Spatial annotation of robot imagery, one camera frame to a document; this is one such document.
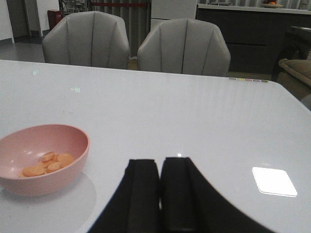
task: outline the gray floor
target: gray floor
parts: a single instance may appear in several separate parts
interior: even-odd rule
[[[22,38],[17,40],[15,44],[0,46],[0,59],[24,61],[24,62],[44,62],[42,51],[42,38]],[[137,61],[129,62],[129,69],[137,69]],[[255,73],[239,73],[228,72],[228,77],[233,78],[248,78],[248,79],[262,79],[270,80],[269,74],[255,74]]]
[[[24,62],[44,62],[42,45],[20,42],[2,45],[0,46],[0,59]]]

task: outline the pink bowl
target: pink bowl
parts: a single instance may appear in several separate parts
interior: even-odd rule
[[[0,140],[0,186],[23,196],[55,192],[81,172],[88,150],[88,135],[69,125],[40,125],[12,133]],[[69,153],[75,161],[46,175],[18,177],[24,167],[37,164],[49,151]]]

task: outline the plate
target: plate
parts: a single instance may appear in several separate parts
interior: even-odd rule
[[[261,6],[265,7],[265,8],[281,8],[283,7],[283,5],[278,5],[278,4],[264,4],[262,3]]]

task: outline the dark cabinet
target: dark cabinet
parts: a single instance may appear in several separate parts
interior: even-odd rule
[[[222,31],[231,53],[229,71],[264,74],[272,73],[288,29],[311,26],[310,15],[257,11],[199,8],[197,19]]]

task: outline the doorway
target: doorway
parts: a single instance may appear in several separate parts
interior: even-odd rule
[[[28,20],[24,0],[6,1],[14,39],[29,36]]]

